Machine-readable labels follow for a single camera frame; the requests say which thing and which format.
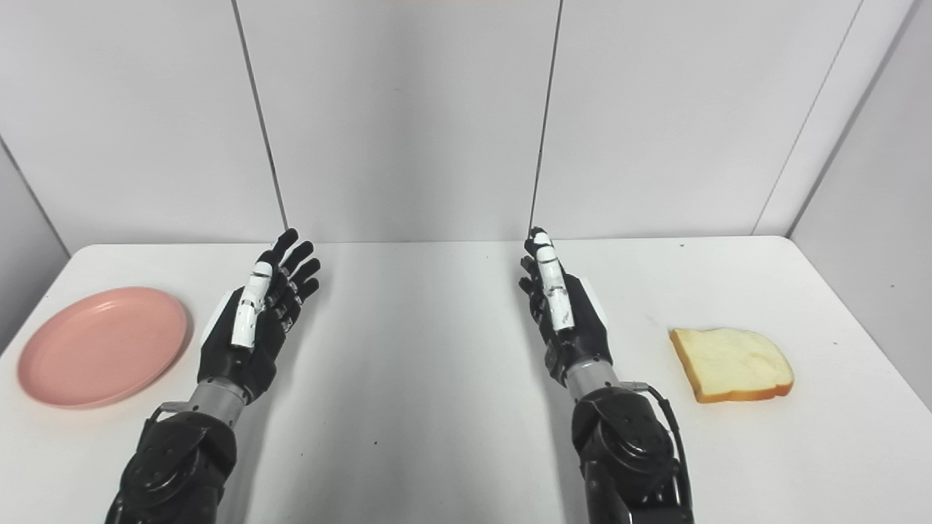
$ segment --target fingertip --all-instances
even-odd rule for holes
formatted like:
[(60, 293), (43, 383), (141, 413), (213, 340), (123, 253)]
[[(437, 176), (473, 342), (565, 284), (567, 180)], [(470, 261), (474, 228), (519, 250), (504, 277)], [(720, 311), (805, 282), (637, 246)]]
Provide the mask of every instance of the fingertip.
[(524, 268), (525, 271), (527, 271), (528, 273), (530, 273), (534, 269), (535, 264), (536, 263), (534, 262), (534, 259), (531, 258), (530, 256), (525, 256), (521, 258), (521, 267)]
[(279, 236), (279, 239), (275, 241), (275, 246), (272, 247), (272, 252), (278, 257), (278, 260), (281, 260), (285, 256), (285, 252), (288, 251), (288, 248), (292, 246), (297, 241), (297, 230), (294, 228), (288, 228), (284, 233)]
[(321, 282), (317, 279), (310, 279), (305, 283), (302, 283), (298, 287), (298, 296), (301, 297), (301, 301), (305, 301), (309, 296), (313, 295), (315, 291), (321, 288)]
[(534, 291), (534, 284), (528, 277), (521, 277), (521, 280), (518, 281), (518, 287), (520, 287), (521, 291), (524, 291), (528, 295)]

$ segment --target bread crust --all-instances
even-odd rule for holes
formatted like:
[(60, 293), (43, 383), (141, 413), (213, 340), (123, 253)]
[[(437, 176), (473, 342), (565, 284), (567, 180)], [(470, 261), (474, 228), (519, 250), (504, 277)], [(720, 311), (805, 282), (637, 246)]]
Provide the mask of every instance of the bread crust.
[(726, 400), (766, 400), (768, 398), (774, 398), (775, 396), (786, 396), (789, 390), (793, 389), (793, 382), (790, 382), (789, 384), (777, 384), (773, 388), (766, 390), (735, 390), (727, 393), (705, 394), (702, 391), (699, 377), (696, 376), (695, 369), (692, 367), (692, 362), (686, 354), (685, 348), (683, 348), (683, 343), (679, 339), (679, 333), (677, 333), (676, 329), (670, 330), (670, 341), (673, 342), (673, 347), (677, 350), (677, 357), (679, 357), (679, 361), (683, 364), (683, 370), (686, 371), (686, 378), (689, 379), (690, 385), (692, 385), (692, 393), (696, 397), (696, 402), (701, 404), (724, 402)]

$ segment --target black cable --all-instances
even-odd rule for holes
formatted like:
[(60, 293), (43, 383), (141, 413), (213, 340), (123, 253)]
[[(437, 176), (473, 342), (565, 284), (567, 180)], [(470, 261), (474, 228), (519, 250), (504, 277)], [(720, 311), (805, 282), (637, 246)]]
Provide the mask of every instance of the black cable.
[(691, 512), (692, 487), (690, 486), (689, 470), (686, 468), (686, 451), (683, 450), (683, 439), (679, 436), (679, 424), (677, 424), (677, 417), (673, 414), (673, 408), (670, 406), (670, 401), (666, 400), (664, 396), (660, 394), (660, 392), (655, 390), (650, 384), (647, 386), (647, 391), (657, 401), (661, 411), (664, 412), (666, 423), (670, 426), (670, 432), (673, 433), (673, 440), (677, 444), (677, 454), (679, 455), (680, 472), (682, 473), (680, 476), (680, 481), (682, 482), (683, 489), (680, 492), (680, 499), (683, 506), (689, 509)]

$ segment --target pink plate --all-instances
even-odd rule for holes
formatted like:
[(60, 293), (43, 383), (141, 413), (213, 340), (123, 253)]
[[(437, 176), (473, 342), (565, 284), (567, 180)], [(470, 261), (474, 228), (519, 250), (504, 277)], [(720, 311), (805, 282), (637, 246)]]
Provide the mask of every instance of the pink plate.
[(151, 384), (185, 345), (185, 308), (149, 287), (78, 300), (35, 332), (20, 356), (20, 385), (59, 407), (114, 403)]

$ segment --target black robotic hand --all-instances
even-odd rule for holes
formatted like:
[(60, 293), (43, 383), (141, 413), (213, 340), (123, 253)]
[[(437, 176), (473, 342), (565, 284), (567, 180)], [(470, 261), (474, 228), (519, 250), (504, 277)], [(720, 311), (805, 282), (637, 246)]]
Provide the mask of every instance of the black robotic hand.
[(547, 344), (544, 364), (550, 371), (551, 377), (560, 384), (566, 385), (567, 371), (573, 364), (594, 359), (611, 365), (611, 353), (605, 325), (598, 318), (596, 308), (586, 294), (583, 283), (575, 276), (566, 273), (563, 265), (556, 258), (550, 263), (558, 265), (563, 276), (565, 291), (554, 290), (553, 293), (565, 293), (569, 297), (574, 325), (558, 331), (554, 329), (541, 277), (541, 268), (537, 260), (537, 254), (541, 248), (553, 247), (545, 235), (546, 231), (543, 229), (533, 228), (530, 238), (525, 241), (525, 251), (528, 252), (528, 256), (521, 259), (521, 267), (528, 272), (528, 276), (522, 277), (518, 285), (528, 294), (530, 315), (537, 323), (543, 341)]
[(296, 241), (294, 229), (285, 231), (259, 256), (246, 285), (221, 300), (201, 347), (198, 387), (190, 400), (166, 402), (145, 422), (107, 524), (214, 523), (237, 461), (233, 426), (268, 390), (285, 335), (320, 286), (312, 278), (320, 261), (301, 265), (314, 251), (309, 241), (285, 258)]
[[(311, 242), (301, 242), (285, 258), (296, 241), (297, 231), (285, 231), (256, 262), (258, 268), (263, 263), (267, 268), (254, 270), (250, 282), (230, 296), (201, 347), (198, 382), (229, 380), (247, 393), (248, 403), (268, 390), (275, 379), (275, 359), (285, 335), (301, 314), (304, 301), (320, 288), (313, 275), (321, 268), (321, 261), (311, 258), (304, 262), (314, 252)], [(244, 311), (254, 314), (254, 323), (243, 318)]]
[[(644, 382), (618, 381), (605, 325), (580, 280), (563, 270), (547, 233), (533, 228), (525, 250), (528, 276), (518, 285), (547, 344), (547, 370), (576, 403), (570, 430), (590, 524), (691, 523), (689, 476), (670, 403)], [(673, 439), (640, 392), (657, 399)]]

